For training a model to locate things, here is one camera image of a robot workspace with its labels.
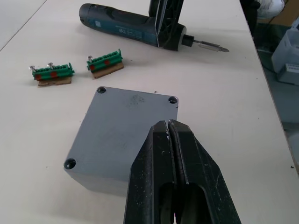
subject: gray plastic box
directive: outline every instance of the gray plastic box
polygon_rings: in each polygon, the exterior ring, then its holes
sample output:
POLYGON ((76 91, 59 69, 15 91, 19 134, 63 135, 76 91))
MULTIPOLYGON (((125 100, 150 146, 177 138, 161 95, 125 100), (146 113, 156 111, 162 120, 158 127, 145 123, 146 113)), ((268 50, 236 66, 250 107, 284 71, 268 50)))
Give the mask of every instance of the gray plastic box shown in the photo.
POLYGON ((289 29, 272 55, 273 69, 279 73, 286 63, 299 65, 299 31, 289 29))
POLYGON ((89 190, 125 196, 131 165, 148 132, 161 120, 177 119, 178 99, 100 87, 64 163, 89 190))
POLYGON ((283 83, 299 85, 299 65, 285 64, 277 74, 277 79, 283 83))

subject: screwdriver handle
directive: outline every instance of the screwdriver handle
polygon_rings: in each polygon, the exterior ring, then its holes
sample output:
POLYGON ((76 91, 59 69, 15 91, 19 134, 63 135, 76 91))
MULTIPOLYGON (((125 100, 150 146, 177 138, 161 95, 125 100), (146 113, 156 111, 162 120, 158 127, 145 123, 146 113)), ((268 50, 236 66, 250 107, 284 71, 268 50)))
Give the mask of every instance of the screwdriver handle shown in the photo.
POLYGON ((81 6, 79 16, 92 29, 157 46, 154 17, 89 3, 81 6))

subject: cardboard piece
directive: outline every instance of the cardboard piece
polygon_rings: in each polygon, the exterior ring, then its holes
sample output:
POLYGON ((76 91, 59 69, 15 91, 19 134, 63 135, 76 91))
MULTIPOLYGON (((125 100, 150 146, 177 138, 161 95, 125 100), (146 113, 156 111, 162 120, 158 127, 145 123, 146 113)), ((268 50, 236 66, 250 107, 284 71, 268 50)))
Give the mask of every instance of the cardboard piece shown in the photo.
POLYGON ((70 84, 71 83, 71 77, 59 77, 54 78, 52 80, 44 80, 39 81, 38 86, 51 86, 51 85, 64 85, 64 84, 70 84))
POLYGON ((99 71, 94 72, 93 77, 94 78, 100 78, 102 76, 111 74, 112 72, 118 71, 118 70, 123 69, 123 68, 124 68, 124 65, 123 65, 122 62, 120 62, 120 63, 117 63, 113 66, 108 67, 108 68, 101 69, 99 71))
POLYGON ((286 5, 283 11, 277 15, 276 17, 271 19, 264 19, 258 20, 261 23, 269 23, 272 25, 281 25, 290 27, 292 23, 297 19, 299 16, 299 1, 298 0, 288 0, 285 1, 286 5))

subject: green terminal block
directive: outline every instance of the green terminal block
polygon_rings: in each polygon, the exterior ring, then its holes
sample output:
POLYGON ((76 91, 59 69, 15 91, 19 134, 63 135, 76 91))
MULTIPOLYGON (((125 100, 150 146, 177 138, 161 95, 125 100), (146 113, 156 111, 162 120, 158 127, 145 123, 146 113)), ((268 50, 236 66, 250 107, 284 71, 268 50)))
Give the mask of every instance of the green terminal block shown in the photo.
POLYGON ((87 69, 92 73, 94 73, 121 62, 122 62, 121 50, 118 49, 118 52, 115 51, 110 54, 104 55, 102 57, 94 58, 94 59, 91 56, 89 56, 87 61, 87 69))
POLYGON ((53 63, 49 63, 48 66, 49 68, 43 69, 35 69, 34 66, 31 66, 30 69, 32 70, 34 79, 37 81, 46 81, 58 77, 71 77, 75 72, 71 66, 71 63, 68 65, 64 64, 58 66, 53 65, 53 63))

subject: screw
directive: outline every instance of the screw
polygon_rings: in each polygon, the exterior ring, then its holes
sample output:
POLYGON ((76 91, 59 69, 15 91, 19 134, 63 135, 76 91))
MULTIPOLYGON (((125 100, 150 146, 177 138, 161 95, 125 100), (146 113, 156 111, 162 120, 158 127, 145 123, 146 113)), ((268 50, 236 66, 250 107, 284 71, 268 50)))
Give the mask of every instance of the screw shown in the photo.
POLYGON ((74 160, 73 158, 69 158, 64 162, 64 168, 65 169, 73 169, 76 165, 76 160, 74 160))
POLYGON ((29 69, 30 69, 31 71, 33 71, 33 72, 36 72, 36 69, 35 69, 34 65, 29 66, 29 69))
POLYGON ((176 104, 178 102, 178 98, 176 98, 176 97, 169 97, 168 101, 171 104, 176 104))
POLYGON ((51 69, 54 69, 53 63, 50 62, 50 63, 48 64, 48 67, 50 67, 51 69))
POLYGON ((93 62, 93 57, 91 55, 88 56, 87 59, 88 59, 89 62, 93 62))
POLYGON ((101 86, 97 89, 97 91, 98 91, 98 93, 104 93, 104 92, 106 92, 106 88, 101 86))

